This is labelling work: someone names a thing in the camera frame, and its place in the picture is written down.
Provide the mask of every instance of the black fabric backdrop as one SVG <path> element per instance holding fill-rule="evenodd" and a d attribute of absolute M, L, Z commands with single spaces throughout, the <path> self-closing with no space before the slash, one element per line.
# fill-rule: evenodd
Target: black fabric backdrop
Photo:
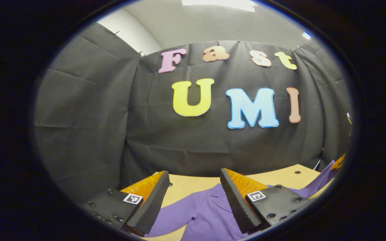
<path fill-rule="evenodd" d="M 210 46 L 223 46 L 230 57 L 204 62 L 203 50 Z M 157 73 L 160 54 L 180 48 L 187 54 L 176 70 Z M 250 50 L 265 52 L 272 66 L 254 64 Z M 291 56 L 297 70 L 282 65 L 276 52 Z M 191 81 L 188 102 L 196 105 L 201 78 L 215 81 L 210 109 L 201 116 L 180 116 L 173 110 L 172 84 Z M 323 168 L 348 143 L 345 80 L 331 55 L 312 41 L 294 52 L 244 41 L 193 43 L 139 59 L 96 23 L 63 49 L 43 78 L 35 112 L 38 151 L 58 185 L 78 202 L 161 170 L 218 176 L 226 167 L 254 174 L 297 163 L 314 168 L 320 159 Z M 275 91 L 279 126 L 229 129 L 226 90 L 241 88 L 254 100 L 263 87 Z M 288 87 L 299 90 L 302 120 L 296 124 L 288 120 Z"/>

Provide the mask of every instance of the foam letter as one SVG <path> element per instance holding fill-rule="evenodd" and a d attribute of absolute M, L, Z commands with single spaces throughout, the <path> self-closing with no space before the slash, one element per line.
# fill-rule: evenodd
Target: foam letter
<path fill-rule="evenodd" d="M 187 103 L 188 88 L 190 81 L 180 81 L 172 85 L 174 89 L 173 107 L 176 113 L 182 116 L 198 116 L 208 111 L 211 106 L 211 85 L 214 83 L 212 78 L 203 78 L 196 81 L 200 86 L 200 102 L 197 105 Z"/>
<path fill-rule="evenodd" d="M 253 57 L 253 62 L 257 65 L 264 67 L 270 67 L 272 65 L 272 62 L 267 58 L 268 55 L 262 51 L 251 50 L 250 55 Z"/>
<path fill-rule="evenodd" d="M 300 121 L 299 114 L 299 91 L 296 88 L 288 87 L 287 92 L 290 95 L 291 102 L 291 116 L 289 118 L 291 123 L 297 123 Z"/>
<path fill-rule="evenodd" d="M 226 49 L 222 46 L 212 46 L 203 51 L 204 55 L 202 57 L 205 62 L 212 62 L 216 60 L 225 60 L 230 55 L 226 53 Z"/>
<path fill-rule="evenodd" d="M 229 128 L 240 129 L 245 127 L 245 122 L 241 116 L 242 113 L 244 113 L 250 127 L 256 124 L 260 112 L 262 112 L 262 118 L 259 121 L 261 128 L 274 128 L 279 125 L 273 105 L 273 89 L 259 89 L 254 103 L 242 89 L 227 90 L 226 95 L 232 101 L 232 120 L 227 123 Z"/>
<path fill-rule="evenodd" d="M 187 53 L 186 49 L 177 49 L 172 51 L 163 52 L 161 55 L 162 59 L 162 67 L 158 71 L 159 73 L 165 73 L 175 70 L 175 66 L 172 66 L 172 62 L 175 64 L 179 64 L 181 62 L 181 55 L 185 55 Z"/>
<path fill-rule="evenodd" d="M 296 70 L 297 66 L 295 64 L 290 63 L 291 57 L 288 55 L 285 55 L 284 52 L 277 52 L 275 53 L 275 56 L 279 57 L 281 60 L 282 64 L 289 68 L 290 70 Z"/>

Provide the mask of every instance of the ceiling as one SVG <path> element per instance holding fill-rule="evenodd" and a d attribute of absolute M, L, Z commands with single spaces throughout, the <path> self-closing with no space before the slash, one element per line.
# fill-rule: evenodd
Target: ceiling
<path fill-rule="evenodd" d="M 295 49 L 307 29 L 262 5 L 255 12 L 222 6 L 183 6 L 181 0 L 141 0 L 123 8 L 163 49 L 212 40 L 242 40 Z"/>

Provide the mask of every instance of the screw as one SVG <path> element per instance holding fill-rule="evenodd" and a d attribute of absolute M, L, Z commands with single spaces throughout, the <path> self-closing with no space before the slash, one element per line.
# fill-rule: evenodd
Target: screw
<path fill-rule="evenodd" d="M 119 222 L 122 222 L 123 221 L 123 218 L 120 218 L 119 216 L 114 216 L 114 219 L 119 221 Z"/>

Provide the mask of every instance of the blue letter m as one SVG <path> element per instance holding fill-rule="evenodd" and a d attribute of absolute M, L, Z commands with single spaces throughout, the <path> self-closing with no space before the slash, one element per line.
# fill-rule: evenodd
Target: blue letter m
<path fill-rule="evenodd" d="M 256 124 L 260 112 L 262 112 L 262 118 L 259 121 L 261 128 L 274 128 L 279 125 L 273 105 L 273 89 L 259 89 L 254 103 L 242 89 L 227 90 L 226 95 L 229 96 L 232 101 L 232 120 L 227 123 L 229 128 L 239 129 L 245 127 L 241 112 L 244 113 L 250 127 Z"/>

